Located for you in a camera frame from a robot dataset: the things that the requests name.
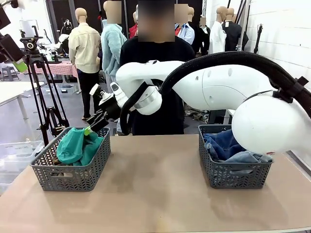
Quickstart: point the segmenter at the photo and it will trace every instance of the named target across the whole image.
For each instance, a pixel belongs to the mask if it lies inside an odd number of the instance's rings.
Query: light blue fuzzy coat
[[[122,33],[122,27],[118,24],[108,24],[104,19],[103,26],[101,35],[103,71],[115,77],[119,69],[121,47],[126,41],[126,37]]]

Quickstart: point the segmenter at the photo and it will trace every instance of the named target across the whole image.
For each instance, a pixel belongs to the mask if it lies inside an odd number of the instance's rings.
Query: white shirt
[[[194,41],[194,29],[188,23],[184,23],[177,36],[192,45]]]
[[[225,51],[225,39],[227,34],[224,32],[220,22],[215,21],[209,35],[208,53],[217,53]]]
[[[72,29],[69,35],[69,58],[77,69],[84,73],[96,73],[99,64],[96,62],[101,36],[87,23]]]

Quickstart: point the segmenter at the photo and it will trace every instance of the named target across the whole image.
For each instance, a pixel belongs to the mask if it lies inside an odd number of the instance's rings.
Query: basket
[[[199,153],[212,188],[256,189],[262,188],[271,163],[217,163],[205,148],[204,133],[220,133],[231,125],[200,125]]]
[[[94,189],[111,153],[109,129],[97,132],[103,137],[100,147],[92,161],[86,166],[54,166],[56,149],[61,139],[71,127],[64,129],[42,152],[33,160],[33,168],[44,191],[87,192]]]

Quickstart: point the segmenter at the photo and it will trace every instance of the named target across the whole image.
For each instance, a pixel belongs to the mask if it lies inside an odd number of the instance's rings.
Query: blue shirt
[[[175,30],[178,28],[179,24],[175,24]],[[192,45],[194,41],[194,30],[188,23],[184,23],[183,26],[181,26],[181,30],[178,33],[178,37],[187,41],[189,44]]]

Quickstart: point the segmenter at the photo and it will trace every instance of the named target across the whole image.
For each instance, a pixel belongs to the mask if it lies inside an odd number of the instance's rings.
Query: shoe
[[[88,119],[90,119],[91,117],[82,117],[81,119],[84,121],[87,121]]]

